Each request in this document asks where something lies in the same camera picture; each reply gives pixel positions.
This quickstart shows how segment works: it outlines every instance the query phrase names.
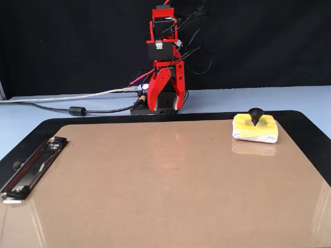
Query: yellow sponge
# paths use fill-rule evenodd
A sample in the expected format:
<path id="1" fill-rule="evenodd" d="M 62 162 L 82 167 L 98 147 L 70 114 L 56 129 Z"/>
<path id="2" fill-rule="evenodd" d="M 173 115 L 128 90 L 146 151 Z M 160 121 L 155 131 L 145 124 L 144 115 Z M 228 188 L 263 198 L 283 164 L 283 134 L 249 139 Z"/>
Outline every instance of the yellow sponge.
<path id="1" fill-rule="evenodd" d="M 238 114 L 233 119 L 232 136 L 240 140 L 275 143 L 278 139 L 278 128 L 271 115 L 263 115 L 254 126 L 249 114 Z"/>

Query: brown hardboard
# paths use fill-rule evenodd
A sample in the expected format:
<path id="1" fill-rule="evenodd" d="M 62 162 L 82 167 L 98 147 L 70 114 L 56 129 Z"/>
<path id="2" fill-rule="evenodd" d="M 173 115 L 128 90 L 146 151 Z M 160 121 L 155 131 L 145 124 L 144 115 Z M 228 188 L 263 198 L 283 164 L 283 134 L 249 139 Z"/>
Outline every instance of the brown hardboard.
<path id="1" fill-rule="evenodd" d="M 65 126 L 28 199 L 0 205 L 0 247 L 330 247 L 330 187 L 284 129 L 276 144 L 231 134 L 231 120 Z"/>

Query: black wire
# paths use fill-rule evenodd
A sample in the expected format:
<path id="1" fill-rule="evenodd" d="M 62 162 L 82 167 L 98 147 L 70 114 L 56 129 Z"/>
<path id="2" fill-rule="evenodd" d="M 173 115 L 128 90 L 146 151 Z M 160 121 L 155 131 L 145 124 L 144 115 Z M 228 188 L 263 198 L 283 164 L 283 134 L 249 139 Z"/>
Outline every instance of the black wire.
<path id="1" fill-rule="evenodd" d="M 142 70 L 140 70 L 140 72 L 138 73 L 138 76 L 137 76 L 137 78 L 139 78 L 139 77 L 140 77 L 140 74 L 141 74 L 143 71 L 147 71 L 147 72 L 148 72 L 148 70 L 147 70 L 147 69 L 142 69 Z"/>
<path id="2" fill-rule="evenodd" d="M 181 43 L 181 44 L 179 45 L 179 47 L 178 47 L 178 49 L 177 49 L 177 52 L 176 52 L 175 55 L 172 57 L 172 60 L 171 60 L 171 62 L 170 62 L 170 64 L 169 64 L 170 66 L 171 66 L 172 62 L 174 61 L 174 59 L 175 59 L 177 53 L 179 52 L 180 48 L 182 47 L 182 45 L 183 45 L 183 43 Z"/>
<path id="3" fill-rule="evenodd" d="M 141 88 L 143 87 L 144 83 L 146 82 L 147 79 L 149 79 L 151 76 L 153 75 L 153 73 L 151 73 L 150 75 L 148 75 L 144 81 L 141 83 Z"/>
<path id="4" fill-rule="evenodd" d="M 116 112 L 122 112 L 122 111 L 125 111 L 125 110 L 130 110 L 134 107 L 137 107 L 141 104 L 143 104 L 144 101 L 143 100 L 139 100 L 139 102 L 135 103 L 134 105 L 132 106 L 129 106 L 129 107 L 125 107 L 125 108 L 120 108 L 118 110 L 105 110 L 105 111 L 97 111 L 97 110 L 87 110 L 86 113 L 94 113 L 94 114 L 106 114 L 106 113 L 116 113 Z M 43 110 L 48 110 L 48 111 L 56 111 L 56 112 L 69 112 L 69 109 L 68 108 L 53 108 L 53 107 L 45 107 L 45 106 L 41 106 L 41 105 L 38 105 L 36 103 L 31 103 L 31 102 L 4 102 L 4 103 L 0 103 L 0 104 L 19 104 L 19 105 L 29 105 L 29 106 L 34 106 L 34 107 L 37 107 L 37 108 L 40 108 L 40 109 L 43 109 Z"/>
<path id="5" fill-rule="evenodd" d="M 208 66 L 208 68 L 206 69 L 206 70 L 204 70 L 203 72 L 195 72 L 195 71 L 192 71 L 188 66 L 187 66 L 187 64 L 186 64 L 186 61 L 184 61 L 184 64 L 185 64 L 185 66 L 186 66 L 186 68 L 190 71 L 190 72 L 192 72 L 192 73 L 194 73 L 194 74 L 205 74 L 207 71 L 209 71 L 209 69 L 211 68 L 211 66 L 212 66 L 212 63 L 213 63 L 213 58 L 214 58 L 214 55 L 212 54 L 212 58 L 210 59 L 210 63 L 209 63 L 209 66 Z"/>
<path id="6" fill-rule="evenodd" d="M 129 106 L 129 107 L 124 107 L 123 109 L 120 108 L 119 110 L 104 110 L 104 111 L 98 111 L 98 110 L 87 110 L 86 113 L 93 113 L 93 114 L 107 114 L 107 113 L 116 113 L 116 112 L 122 112 L 122 111 L 125 111 L 125 110 L 130 110 L 134 107 L 137 107 L 141 104 L 143 104 L 144 101 L 143 100 L 139 100 L 139 102 L 135 103 L 134 105 L 132 106 Z"/>
<path id="7" fill-rule="evenodd" d="M 185 53 L 184 55 L 182 55 L 172 66 L 177 65 L 178 63 L 180 63 L 181 61 L 183 61 L 185 58 L 187 58 L 188 56 L 190 56 L 192 53 L 195 53 L 197 50 L 201 49 L 202 46 L 199 46 L 195 49 L 192 49 L 190 51 L 188 51 L 187 53 Z"/>

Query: black backdrop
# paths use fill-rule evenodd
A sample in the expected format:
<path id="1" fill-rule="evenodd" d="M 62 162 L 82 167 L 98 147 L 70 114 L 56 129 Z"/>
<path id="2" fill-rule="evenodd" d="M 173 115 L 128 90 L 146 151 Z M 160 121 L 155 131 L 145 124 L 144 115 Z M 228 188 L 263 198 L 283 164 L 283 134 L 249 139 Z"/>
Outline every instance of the black backdrop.
<path id="1" fill-rule="evenodd" d="M 173 0 L 190 11 L 194 0 Z M 0 80 L 7 96 L 124 87 L 152 67 L 146 40 L 162 0 L 0 1 Z M 179 33 L 214 53 L 188 89 L 331 84 L 331 1 L 207 0 L 212 16 Z M 187 63 L 207 66 L 199 54 Z"/>

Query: clipboard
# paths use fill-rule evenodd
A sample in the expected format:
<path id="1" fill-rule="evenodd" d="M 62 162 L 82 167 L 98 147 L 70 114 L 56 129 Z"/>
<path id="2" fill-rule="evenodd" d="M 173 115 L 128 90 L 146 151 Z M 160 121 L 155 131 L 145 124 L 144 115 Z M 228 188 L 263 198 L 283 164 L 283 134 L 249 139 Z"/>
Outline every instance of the clipboard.
<path id="1" fill-rule="evenodd" d="M 0 168 L 55 135 L 67 143 L 24 203 L 0 205 L 3 246 L 330 246 L 330 139 L 281 111 L 267 112 L 277 144 L 235 141 L 235 114 L 43 122 Z M 28 223 L 30 238 L 15 234 Z"/>

